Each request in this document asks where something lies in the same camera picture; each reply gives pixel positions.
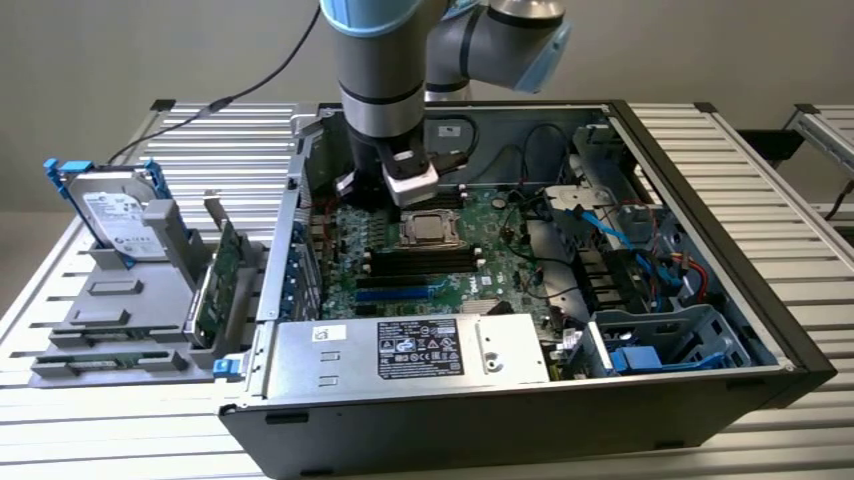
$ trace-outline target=power supply label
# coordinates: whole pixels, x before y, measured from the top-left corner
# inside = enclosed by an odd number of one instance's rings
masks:
[[[376,324],[377,373],[383,380],[463,375],[453,318]]]

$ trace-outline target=motherboard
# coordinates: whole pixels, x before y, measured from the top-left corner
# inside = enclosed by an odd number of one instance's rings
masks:
[[[453,191],[403,211],[327,210],[325,228],[315,231],[323,318],[497,309],[529,313],[540,336],[551,336],[536,265],[517,256],[531,254],[529,246],[524,234],[505,234],[524,230],[509,197],[496,189]]]

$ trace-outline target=gray plastic part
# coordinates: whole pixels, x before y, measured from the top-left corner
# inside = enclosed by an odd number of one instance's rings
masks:
[[[76,326],[113,326],[124,325],[128,323],[130,314],[122,309],[116,310],[90,310],[84,312],[76,311],[74,317],[68,320],[68,323]]]
[[[157,240],[165,247],[165,256],[177,269],[189,288],[196,287],[196,279],[201,272],[209,253],[203,254],[204,245],[199,233],[189,232],[189,239],[180,221],[175,200],[152,200],[142,212],[142,225],[151,227]]]
[[[88,348],[92,345],[92,341],[81,333],[50,333],[48,340],[58,348]]]
[[[116,250],[112,248],[102,248],[98,250],[89,250],[86,252],[94,264],[101,270],[126,270],[128,266],[124,263],[124,259]]]
[[[257,278],[256,262],[263,258],[263,247],[252,245],[245,236],[243,239],[248,254],[244,255],[245,266],[237,272],[236,299],[229,320],[221,326],[211,348],[196,348],[184,337],[193,290],[169,263],[140,262],[129,270],[106,271],[96,266],[68,316],[49,336],[52,345],[36,357],[29,385],[66,388],[211,381],[215,360],[239,351],[241,346]],[[96,283],[121,282],[138,282],[142,288],[138,293],[89,293]],[[121,368],[118,365],[124,362],[112,359],[142,353],[145,358],[138,360],[137,368]],[[89,368],[73,368],[68,366],[69,362],[85,363]],[[100,363],[104,367],[112,364],[118,368],[94,368]]]
[[[89,285],[89,295],[133,295],[142,291],[138,280],[120,280],[117,282],[94,282]]]
[[[173,372],[187,368],[187,361],[181,358],[175,350],[169,351],[165,358],[142,358],[138,366],[147,372]]]
[[[77,376],[76,370],[70,368],[66,362],[34,364],[32,371],[40,375],[41,378],[68,378]]]

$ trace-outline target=blue latch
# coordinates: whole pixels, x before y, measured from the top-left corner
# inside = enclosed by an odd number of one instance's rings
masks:
[[[69,160],[58,167],[58,171],[62,173],[85,173],[92,170],[94,164],[88,160]]]
[[[220,358],[213,362],[213,369],[211,370],[213,378],[239,378],[240,375],[240,360],[233,358]]]
[[[620,374],[667,373],[712,370],[724,366],[724,355],[715,352],[699,362],[672,363],[663,365],[655,347],[620,347],[611,352],[614,371]]]

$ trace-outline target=black ram slot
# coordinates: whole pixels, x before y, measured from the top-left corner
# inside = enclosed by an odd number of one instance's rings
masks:
[[[424,285],[429,285],[429,279],[423,275],[356,279],[356,288],[421,287]]]
[[[405,211],[421,211],[421,210],[459,210],[463,208],[463,199],[457,192],[441,192],[429,200],[413,203],[403,210]]]
[[[391,266],[387,267],[371,267],[372,277],[388,277],[396,275],[432,275],[437,273],[471,273],[476,272],[477,267],[473,262],[468,265],[408,265],[408,266]]]
[[[475,255],[472,249],[464,250],[400,250],[396,252],[372,252],[371,264],[397,263],[412,261],[433,261],[443,259],[472,259]]]
[[[420,250],[371,254],[371,276],[429,275],[477,271],[473,249]]]

